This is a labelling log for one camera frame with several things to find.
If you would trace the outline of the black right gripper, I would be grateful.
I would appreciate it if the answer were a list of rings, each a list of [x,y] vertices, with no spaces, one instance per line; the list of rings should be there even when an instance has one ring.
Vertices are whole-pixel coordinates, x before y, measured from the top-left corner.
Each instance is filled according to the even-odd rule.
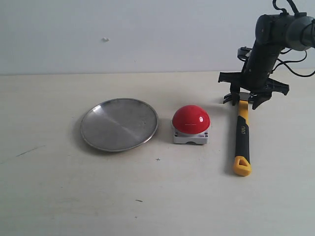
[[[241,47],[237,57],[244,61],[240,72],[220,72],[219,82],[230,83],[232,105],[240,100],[240,88],[251,92],[252,109],[271,98],[271,93],[280,92],[287,95],[289,85],[270,78],[273,67],[283,46],[275,44],[259,44],[255,42],[252,48]]]

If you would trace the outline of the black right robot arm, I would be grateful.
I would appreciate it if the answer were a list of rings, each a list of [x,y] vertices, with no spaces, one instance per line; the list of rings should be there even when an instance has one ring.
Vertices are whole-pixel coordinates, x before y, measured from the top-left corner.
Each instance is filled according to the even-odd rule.
[[[240,89],[248,90],[252,109],[269,100],[273,92],[287,95],[289,85],[270,78],[282,50],[306,51],[315,46],[315,20],[305,12],[295,15],[262,15],[255,26],[252,48],[241,47],[237,57],[244,62],[240,72],[221,72],[219,82],[230,83],[224,103],[237,104]]]

